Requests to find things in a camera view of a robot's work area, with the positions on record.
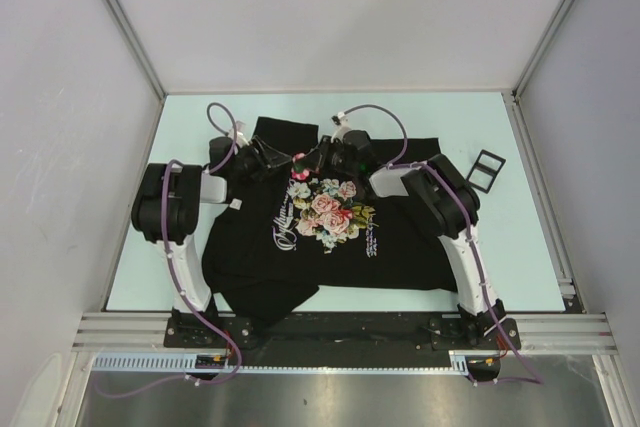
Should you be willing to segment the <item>pink flower brooch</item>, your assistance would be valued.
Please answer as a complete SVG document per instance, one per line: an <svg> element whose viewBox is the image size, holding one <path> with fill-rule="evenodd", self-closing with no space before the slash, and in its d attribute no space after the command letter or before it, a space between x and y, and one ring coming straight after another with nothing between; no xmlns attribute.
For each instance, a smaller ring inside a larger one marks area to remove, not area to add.
<svg viewBox="0 0 640 427"><path fill-rule="evenodd" d="M310 175L310 171L305 164L305 157L304 153L299 153L292 157L291 177L294 180L305 181Z"/></svg>

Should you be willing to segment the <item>black floral print t-shirt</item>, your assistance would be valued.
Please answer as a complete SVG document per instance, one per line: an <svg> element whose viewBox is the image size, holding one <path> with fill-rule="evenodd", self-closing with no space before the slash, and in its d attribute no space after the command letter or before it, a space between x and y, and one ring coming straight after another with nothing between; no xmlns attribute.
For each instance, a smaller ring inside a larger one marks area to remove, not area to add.
<svg viewBox="0 0 640 427"><path fill-rule="evenodd" d="M241 185L201 257L211 291L268 325L322 286L455 292L441 243L408 202L370 200L363 188L330 168L297 181L287 167Z"/></svg>

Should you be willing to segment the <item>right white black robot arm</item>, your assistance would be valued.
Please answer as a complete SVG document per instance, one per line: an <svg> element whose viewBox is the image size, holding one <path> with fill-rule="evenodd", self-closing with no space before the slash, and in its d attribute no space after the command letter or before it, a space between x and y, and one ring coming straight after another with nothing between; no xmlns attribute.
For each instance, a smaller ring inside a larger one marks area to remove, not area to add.
<svg viewBox="0 0 640 427"><path fill-rule="evenodd" d="M346 174L377 198L400 198L420 228L440 241L458 294L461 335L473 348L495 338L511 343L503 322L503 302L493 290L477 246L479 198L469 182L443 154L425 161L386 165L374 162L371 140L362 130L325 136L306 154L292 158L292 177L303 180L325 168Z"/></svg>

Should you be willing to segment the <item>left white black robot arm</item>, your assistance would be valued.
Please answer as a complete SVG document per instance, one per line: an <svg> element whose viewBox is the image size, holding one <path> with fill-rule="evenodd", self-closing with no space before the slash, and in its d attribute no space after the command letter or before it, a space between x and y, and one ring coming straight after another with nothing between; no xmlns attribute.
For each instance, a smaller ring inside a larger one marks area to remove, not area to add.
<svg viewBox="0 0 640 427"><path fill-rule="evenodd" d="M192 315L186 334L197 345L214 344L221 323L212 291L204 279L194 234L203 204L238 204L232 194L290 166L292 156L259 136L247 140L220 136L209 142L209 163L147 165L131 211L134 229L171 261L178 282L172 312Z"/></svg>

